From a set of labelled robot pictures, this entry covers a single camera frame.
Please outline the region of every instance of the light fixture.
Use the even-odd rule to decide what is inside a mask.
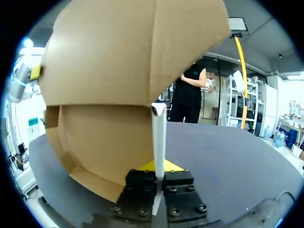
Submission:
[[[287,76],[288,80],[304,80],[304,74]]]
[[[248,32],[244,18],[229,18],[228,23],[232,33],[234,32]]]
[[[34,47],[34,43],[31,39],[25,38],[23,40],[23,46],[25,46],[26,48],[29,48],[29,47],[32,48],[32,47]]]
[[[24,47],[20,50],[19,55],[42,55],[44,50],[44,47]]]

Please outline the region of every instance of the yellow pole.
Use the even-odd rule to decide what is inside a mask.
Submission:
[[[234,39],[235,39],[236,44],[237,44],[237,48],[238,48],[237,50],[238,50],[239,58],[241,60],[243,79],[244,79],[244,82],[245,82],[245,92],[244,92],[245,103],[244,103],[244,107],[243,107],[242,125],[241,125],[241,128],[244,129],[246,118],[247,118],[247,109],[248,109],[248,107],[247,107],[247,99],[248,99],[247,72],[246,72],[245,60],[244,60],[244,55],[243,55],[241,44],[238,40],[238,37],[235,36]]]

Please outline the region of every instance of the black shirt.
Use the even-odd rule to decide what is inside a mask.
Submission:
[[[200,73],[205,67],[199,64],[193,64],[184,72],[185,77],[199,80]],[[187,107],[201,106],[200,87],[196,87],[182,81],[180,78],[176,80],[175,89],[173,91],[172,104]]]

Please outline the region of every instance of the yellow pad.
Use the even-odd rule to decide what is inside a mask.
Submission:
[[[35,79],[39,78],[40,71],[41,71],[41,65],[33,67],[30,72],[30,79],[35,80]]]
[[[174,170],[174,171],[183,171],[184,169],[182,169],[181,167],[173,164],[172,162],[170,161],[167,161],[165,160],[165,163],[164,163],[164,168],[165,168],[165,172],[169,172],[171,170]],[[139,169],[137,169],[139,171],[145,171],[145,170],[149,170],[149,171],[155,171],[155,164],[154,164],[154,160],[149,162],[148,164],[140,167]]]

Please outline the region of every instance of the dark gray work surface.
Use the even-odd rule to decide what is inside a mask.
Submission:
[[[288,190],[297,196],[303,177],[280,153],[252,134],[204,124],[167,125],[166,159],[190,169],[210,221],[231,222],[260,203]],[[45,135],[29,145],[30,165],[47,202],[75,227],[91,223],[93,213],[109,212],[112,203],[69,177]],[[292,205],[282,196],[287,208]],[[165,227],[164,205],[153,226]]]

